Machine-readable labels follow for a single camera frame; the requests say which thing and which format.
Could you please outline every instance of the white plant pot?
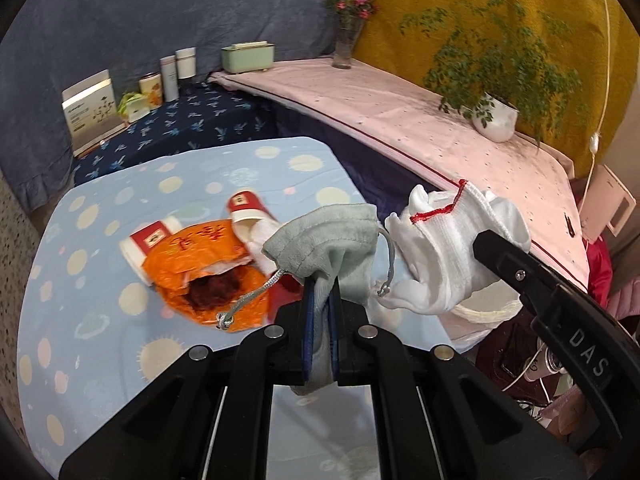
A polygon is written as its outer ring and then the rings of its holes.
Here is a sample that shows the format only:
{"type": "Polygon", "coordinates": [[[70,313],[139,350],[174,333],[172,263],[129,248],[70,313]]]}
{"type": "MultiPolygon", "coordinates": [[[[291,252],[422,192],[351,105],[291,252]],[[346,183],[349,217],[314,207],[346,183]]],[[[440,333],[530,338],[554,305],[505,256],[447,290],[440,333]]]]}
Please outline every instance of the white plant pot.
{"type": "Polygon", "coordinates": [[[505,142],[511,139],[516,131],[518,111],[489,95],[486,97],[494,104],[494,106],[489,104],[486,107],[491,111],[493,119],[488,122],[486,126],[482,126],[482,118],[476,117],[476,112],[474,111],[471,121],[476,127],[476,130],[493,142],[505,142]]]}

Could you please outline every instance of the dark blue tablecloth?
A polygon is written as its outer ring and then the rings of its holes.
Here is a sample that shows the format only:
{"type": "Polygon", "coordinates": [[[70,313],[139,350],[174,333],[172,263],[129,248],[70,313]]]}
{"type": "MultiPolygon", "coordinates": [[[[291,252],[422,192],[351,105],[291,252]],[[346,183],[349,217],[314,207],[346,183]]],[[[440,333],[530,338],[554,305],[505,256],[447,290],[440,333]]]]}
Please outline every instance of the dark blue tablecloth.
{"type": "Polygon", "coordinates": [[[273,137],[269,102],[202,83],[76,160],[74,182],[79,186],[159,156],[273,137]]]}

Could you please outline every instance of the flower bouquet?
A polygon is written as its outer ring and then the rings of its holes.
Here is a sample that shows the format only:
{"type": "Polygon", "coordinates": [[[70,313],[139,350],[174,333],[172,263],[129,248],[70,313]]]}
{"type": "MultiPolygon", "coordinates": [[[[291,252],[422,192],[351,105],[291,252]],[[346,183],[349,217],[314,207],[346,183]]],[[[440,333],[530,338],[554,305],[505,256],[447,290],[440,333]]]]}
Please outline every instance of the flower bouquet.
{"type": "Polygon", "coordinates": [[[328,10],[338,15],[333,66],[351,68],[351,52],[365,20],[378,12],[373,0],[324,0],[328,10]]]}

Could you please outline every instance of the mint green box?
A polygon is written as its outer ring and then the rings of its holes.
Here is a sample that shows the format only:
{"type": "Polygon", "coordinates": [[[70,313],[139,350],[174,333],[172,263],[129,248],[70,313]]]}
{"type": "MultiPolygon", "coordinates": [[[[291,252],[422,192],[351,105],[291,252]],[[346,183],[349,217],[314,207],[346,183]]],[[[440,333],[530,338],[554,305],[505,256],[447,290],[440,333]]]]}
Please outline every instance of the mint green box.
{"type": "Polygon", "coordinates": [[[222,67],[231,74],[266,70],[273,65],[274,51],[274,45],[266,41],[226,46],[222,49],[222,67]]]}

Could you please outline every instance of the mustard yellow fabric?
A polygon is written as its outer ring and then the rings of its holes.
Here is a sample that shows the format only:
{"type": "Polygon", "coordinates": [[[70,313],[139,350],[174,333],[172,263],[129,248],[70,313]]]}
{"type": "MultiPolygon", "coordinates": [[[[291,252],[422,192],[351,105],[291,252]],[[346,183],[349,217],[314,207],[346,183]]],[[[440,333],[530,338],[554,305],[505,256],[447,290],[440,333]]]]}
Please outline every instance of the mustard yellow fabric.
{"type": "MultiPolygon", "coordinates": [[[[365,63],[391,72],[408,81],[421,85],[422,78],[431,67],[433,55],[442,44],[430,40],[419,31],[402,36],[398,25],[408,12],[419,12],[429,7],[449,7],[456,0],[376,0],[380,13],[364,28],[354,56],[365,63]]],[[[487,0],[469,0],[482,5],[487,0]]],[[[589,137],[595,131],[606,90],[607,29],[603,0],[517,0],[523,4],[530,25],[543,30],[537,10],[548,12],[567,22],[572,34],[564,42],[563,52],[555,52],[554,59],[561,66],[578,70],[583,83],[582,99],[588,106],[585,120],[567,114],[558,139],[547,134],[544,142],[565,153],[575,164],[577,176],[589,171],[591,154],[589,137]]],[[[601,157],[622,120],[626,104],[636,80],[638,63],[638,35],[617,0],[609,3],[611,22],[611,78],[607,114],[602,126],[601,157]]],[[[519,124],[525,133],[526,125],[519,124]]]]}

